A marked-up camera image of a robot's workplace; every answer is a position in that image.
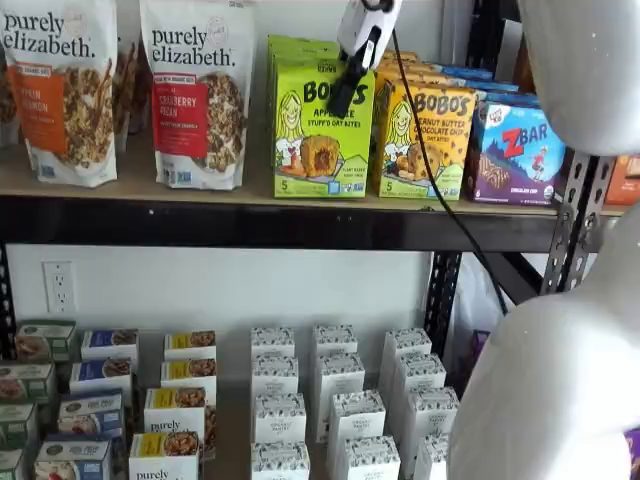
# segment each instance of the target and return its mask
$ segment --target black wire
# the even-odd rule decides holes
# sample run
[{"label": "black wire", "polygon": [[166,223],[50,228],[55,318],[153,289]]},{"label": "black wire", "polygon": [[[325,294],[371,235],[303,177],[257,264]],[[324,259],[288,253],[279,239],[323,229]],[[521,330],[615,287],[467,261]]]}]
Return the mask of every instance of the black wire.
[{"label": "black wire", "polygon": [[478,257],[478,260],[480,261],[482,266],[485,268],[485,270],[489,274],[489,279],[491,280],[491,284],[493,285],[493,288],[496,291],[496,296],[498,297],[498,303],[500,304],[502,313],[506,315],[507,304],[504,301],[504,296],[502,295],[502,290],[500,289],[500,285],[496,280],[496,276],[493,273],[493,270],[491,269],[491,267],[489,266],[489,261],[487,260],[487,257],[485,257],[484,252],[482,251],[482,248],[480,247],[476,239],[473,237],[471,232],[467,229],[467,227],[464,226],[464,224],[462,223],[462,221],[460,221],[460,219],[454,213],[454,211],[451,210],[451,207],[449,207],[444,197],[440,193],[440,189],[436,185],[436,180],[433,177],[433,172],[431,171],[431,165],[429,165],[429,161],[427,158],[427,149],[424,146],[424,139],[422,138],[422,129],[420,128],[420,120],[418,119],[418,112],[416,111],[416,106],[413,103],[413,97],[411,96],[411,91],[409,89],[409,82],[407,82],[407,77],[404,73],[404,67],[402,65],[402,59],[400,58],[400,47],[398,46],[398,37],[396,35],[395,28],[393,29],[392,35],[393,35],[393,46],[395,47],[395,50],[396,50],[396,59],[398,61],[398,67],[400,68],[400,75],[402,76],[402,83],[404,84],[404,89],[407,92],[407,99],[409,100],[409,105],[411,105],[411,111],[413,112],[413,119],[416,122],[418,140],[420,141],[422,156],[424,157],[424,163],[425,163],[425,166],[427,167],[427,173],[429,174],[429,181],[431,182],[433,191],[435,192],[436,197],[438,197],[438,201],[442,204],[442,208],[444,208],[444,211],[447,212],[447,214],[451,217],[451,219],[456,223],[456,225],[458,225],[458,227],[460,227],[460,230],[462,230],[465,236],[469,239],[469,243],[471,243],[473,252],[476,254],[476,257]]}]

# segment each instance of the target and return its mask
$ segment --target orange label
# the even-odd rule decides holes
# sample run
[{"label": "orange label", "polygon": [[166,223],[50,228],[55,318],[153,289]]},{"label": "orange label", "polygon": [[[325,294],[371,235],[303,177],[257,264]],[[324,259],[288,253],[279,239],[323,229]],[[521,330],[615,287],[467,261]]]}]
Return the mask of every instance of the orange label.
[{"label": "orange label", "polygon": [[64,76],[48,65],[18,63],[8,68],[24,136],[34,147],[66,153]]}]

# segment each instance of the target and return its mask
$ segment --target white robot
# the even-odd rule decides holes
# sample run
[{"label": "white robot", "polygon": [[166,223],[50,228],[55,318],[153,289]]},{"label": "white robot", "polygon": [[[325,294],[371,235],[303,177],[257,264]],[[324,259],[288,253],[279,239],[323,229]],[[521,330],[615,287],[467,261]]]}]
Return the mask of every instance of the white robot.
[{"label": "white robot", "polygon": [[[344,84],[377,65],[400,4],[350,2],[338,34],[351,66]],[[519,5],[554,131],[594,155],[640,152],[640,0]],[[346,97],[348,88],[336,104]],[[628,480],[622,432],[640,425],[639,287],[636,205],[578,288],[520,305],[491,335],[451,433],[448,480]]]}]

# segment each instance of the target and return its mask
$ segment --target purely elizabeth granola bag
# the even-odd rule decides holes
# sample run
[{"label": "purely elizabeth granola bag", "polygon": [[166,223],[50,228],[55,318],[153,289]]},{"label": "purely elizabeth granola bag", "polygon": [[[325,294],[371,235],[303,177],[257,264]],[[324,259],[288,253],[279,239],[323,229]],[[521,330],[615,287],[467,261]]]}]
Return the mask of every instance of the purely elizabeth granola bag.
[{"label": "purely elizabeth granola bag", "polygon": [[0,0],[0,35],[38,179],[114,180],[114,0]]},{"label": "purely elizabeth granola bag", "polygon": [[242,183],[255,38],[241,1],[141,0],[153,73],[157,177],[174,188]]}]

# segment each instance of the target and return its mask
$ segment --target small white carton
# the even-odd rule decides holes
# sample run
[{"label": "small white carton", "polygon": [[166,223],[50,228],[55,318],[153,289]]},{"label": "small white carton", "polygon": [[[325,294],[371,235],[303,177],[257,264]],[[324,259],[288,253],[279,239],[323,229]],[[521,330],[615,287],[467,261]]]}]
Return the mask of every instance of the small white carton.
[{"label": "small white carton", "polygon": [[196,480],[198,452],[198,436],[195,432],[134,435],[129,455],[129,478]]},{"label": "small white carton", "polygon": [[301,393],[258,395],[253,417],[253,442],[304,442],[307,412]]},{"label": "small white carton", "polygon": [[317,359],[314,396],[313,435],[316,442],[326,443],[329,438],[331,397],[337,393],[361,392],[365,370],[357,353],[321,355]]},{"label": "small white carton", "polygon": [[415,480],[447,480],[449,434],[429,435],[420,440]]},{"label": "small white carton", "polygon": [[262,356],[295,356],[293,328],[256,327],[251,329],[251,360]]},{"label": "small white carton", "polygon": [[410,352],[431,353],[431,340],[422,328],[403,328],[387,332],[380,363],[378,390],[385,405],[391,402],[393,376],[396,371],[396,359]]},{"label": "small white carton", "polygon": [[304,442],[251,445],[251,480],[308,480],[310,470]]},{"label": "small white carton", "polygon": [[458,396],[451,387],[409,393],[400,444],[404,478],[413,479],[420,439],[427,435],[449,433],[458,413],[458,405]]},{"label": "small white carton", "polygon": [[393,438],[348,438],[336,480],[397,480],[400,457]]},{"label": "small white carton", "polygon": [[198,360],[201,358],[216,358],[216,332],[213,330],[165,335],[165,360]]},{"label": "small white carton", "polygon": [[423,383],[431,388],[442,388],[446,376],[447,372],[437,355],[410,352],[398,357],[389,408],[389,426],[398,444],[402,443],[404,406],[411,387]]},{"label": "small white carton", "polygon": [[332,397],[329,421],[327,470],[329,478],[336,480],[339,453],[344,451],[347,438],[378,437],[384,431],[386,410],[376,390],[339,393]]},{"label": "small white carton", "polygon": [[82,360],[129,360],[133,373],[138,371],[138,330],[88,330],[80,348]]}]

